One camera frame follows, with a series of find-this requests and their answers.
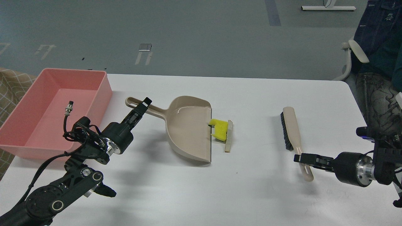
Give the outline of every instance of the patterned pants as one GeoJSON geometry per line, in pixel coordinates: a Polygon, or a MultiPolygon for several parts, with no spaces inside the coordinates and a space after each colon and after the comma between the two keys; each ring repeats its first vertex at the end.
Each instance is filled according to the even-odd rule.
{"type": "Polygon", "coordinates": [[[356,78],[356,101],[367,126],[391,136],[402,133],[402,113],[396,102],[398,91],[379,74],[361,73],[356,78]]]}

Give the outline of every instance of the gray floor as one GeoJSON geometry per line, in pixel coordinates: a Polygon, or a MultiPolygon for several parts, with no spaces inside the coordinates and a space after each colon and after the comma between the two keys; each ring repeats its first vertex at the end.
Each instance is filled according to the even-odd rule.
{"type": "Polygon", "coordinates": [[[340,44],[353,36],[367,1],[336,2],[354,12],[300,7],[322,2],[0,1],[0,66],[36,75],[74,68],[330,80],[341,74],[340,44]],[[149,52],[135,64],[141,43],[152,44],[148,65],[149,52]]]}

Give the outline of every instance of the yellow sponge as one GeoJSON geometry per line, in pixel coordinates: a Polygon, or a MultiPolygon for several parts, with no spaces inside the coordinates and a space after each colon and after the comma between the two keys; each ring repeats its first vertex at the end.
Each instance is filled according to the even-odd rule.
{"type": "Polygon", "coordinates": [[[215,134],[211,134],[213,137],[215,137],[216,139],[221,140],[221,141],[226,141],[226,134],[228,132],[228,122],[227,121],[211,119],[211,121],[209,121],[208,125],[215,128],[215,134]]]}

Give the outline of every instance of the person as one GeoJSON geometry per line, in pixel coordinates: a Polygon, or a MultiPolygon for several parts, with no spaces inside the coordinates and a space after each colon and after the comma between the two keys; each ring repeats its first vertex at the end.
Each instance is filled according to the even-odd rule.
{"type": "Polygon", "coordinates": [[[402,134],[402,1],[368,1],[355,33],[370,62],[356,64],[355,98],[368,127],[386,136],[402,134]]]}

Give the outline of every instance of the plaid fabric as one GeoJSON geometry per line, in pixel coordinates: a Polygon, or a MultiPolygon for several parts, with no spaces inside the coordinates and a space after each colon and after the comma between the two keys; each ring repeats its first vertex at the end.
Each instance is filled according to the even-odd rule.
{"type": "MultiPolygon", "coordinates": [[[[0,68],[0,126],[22,99],[36,76],[0,68]]],[[[14,155],[0,149],[0,180],[10,166],[14,155]]]]}

